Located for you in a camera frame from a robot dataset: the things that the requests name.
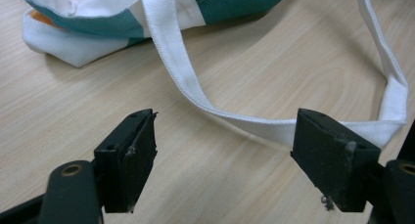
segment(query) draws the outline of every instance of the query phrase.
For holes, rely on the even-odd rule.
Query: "teal fabric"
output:
[[[196,0],[206,24],[265,12],[281,0]]]
[[[91,35],[110,37],[144,38],[143,26],[137,22],[128,9],[110,17],[62,17],[50,8],[38,5],[33,0],[25,0],[31,7],[48,17],[62,28]]]

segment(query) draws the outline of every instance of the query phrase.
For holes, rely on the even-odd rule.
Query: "wood grain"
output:
[[[395,158],[415,111],[415,0],[372,0],[410,85],[408,125],[384,148]],[[159,154],[133,214],[107,223],[366,223],[326,211],[290,147],[247,135],[180,94],[151,41],[75,68],[22,41],[23,0],[0,0],[0,211],[44,192],[62,163],[92,151],[128,114],[159,115]],[[376,119],[386,81],[355,0],[283,0],[265,15],[183,32],[219,108],[293,118]]]

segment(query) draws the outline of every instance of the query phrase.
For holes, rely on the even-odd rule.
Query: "table surface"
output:
[[[372,0],[413,90],[415,0]],[[22,40],[24,0],[0,0],[0,211],[45,191],[49,173],[93,150],[130,113],[159,112],[158,156],[133,214],[106,223],[366,223],[327,211],[291,147],[248,135],[191,105],[152,41],[72,67]],[[214,105],[267,118],[298,108],[377,118],[386,80],[355,0],[283,0],[265,15],[183,32]],[[410,91],[408,106],[414,105]],[[408,124],[383,149],[395,158]]]

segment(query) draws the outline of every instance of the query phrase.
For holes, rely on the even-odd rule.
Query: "white strap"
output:
[[[224,112],[215,108],[199,84],[183,43],[177,21],[175,0],[143,0],[150,33],[162,61],[177,87],[194,105],[258,137],[293,144],[295,119],[264,119]],[[406,122],[408,87],[399,65],[388,47],[370,0],[358,0],[360,13],[372,33],[382,59],[388,85],[377,121],[342,122],[354,132],[383,147]]]

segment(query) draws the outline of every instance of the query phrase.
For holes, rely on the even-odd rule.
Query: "tote bag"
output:
[[[181,30],[267,11],[281,0],[25,0],[23,39],[37,52],[76,67],[152,37],[182,94],[199,109],[251,133],[292,145],[295,119],[265,119],[225,112],[205,95],[187,55]],[[370,0],[357,0],[377,46],[388,82],[377,120],[342,124],[383,147],[406,123],[408,85],[389,48]]]

